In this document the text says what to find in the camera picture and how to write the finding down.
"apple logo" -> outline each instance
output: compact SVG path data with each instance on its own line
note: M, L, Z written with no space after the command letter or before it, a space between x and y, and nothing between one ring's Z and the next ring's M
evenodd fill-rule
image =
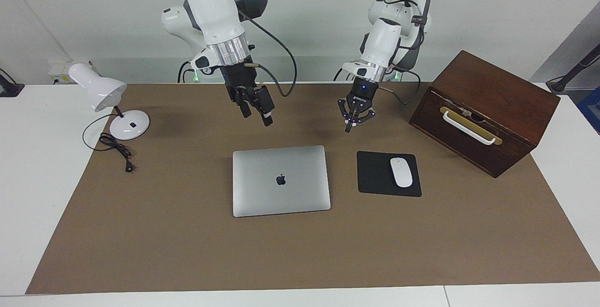
M285 176L281 174L276 178L277 185L285 185Z

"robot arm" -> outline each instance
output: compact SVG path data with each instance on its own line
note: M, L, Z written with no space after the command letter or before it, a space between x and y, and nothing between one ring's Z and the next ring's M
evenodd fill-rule
M257 87L256 69L250 56L251 46L241 24L240 12L258 17L267 0L186 0L184 8L163 12L167 31L185 40L194 51L190 63L194 70L219 68L232 102L244 117L251 115L248 105L262 115L264 125L273 123L275 108L266 87Z
M342 69L355 76L351 92L338 100L346 132L375 116L373 97L379 83L393 70L414 67L424 40L430 0L377 0L369 8L371 33L365 36L358 61L345 63Z

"white desk lamp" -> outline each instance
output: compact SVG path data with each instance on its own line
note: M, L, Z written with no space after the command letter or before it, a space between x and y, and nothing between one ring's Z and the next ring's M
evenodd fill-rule
M141 136L150 126L150 117L141 110L120 112L118 104L120 96L127 85L112 78L103 78L94 70L82 63L75 63L69 68L69 76L88 92L88 100L96 112L113 106L118 117L111 123L111 135L117 140L133 140Z

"silver laptop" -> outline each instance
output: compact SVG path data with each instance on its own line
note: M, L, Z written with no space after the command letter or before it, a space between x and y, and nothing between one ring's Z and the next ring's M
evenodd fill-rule
M233 153L233 215L331 208L322 145Z

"white handle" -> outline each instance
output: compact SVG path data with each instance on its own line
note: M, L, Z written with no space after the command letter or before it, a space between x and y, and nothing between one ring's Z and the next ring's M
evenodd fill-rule
M453 127L457 128L458 130L461 130L462 132L464 132L465 134L473 137L474 139L478 140L480 143L485 144L485 145L492 145L495 142L495 137L491 139L491 141L486 140L485 138L483 138L482 136L479 136L478 134L476 134L475 132L472 132L469 128L461 125L459 122L454 121L453 119L451 119L448 116L449 111L444 112L444 121L450 123L450 125L452 125Z

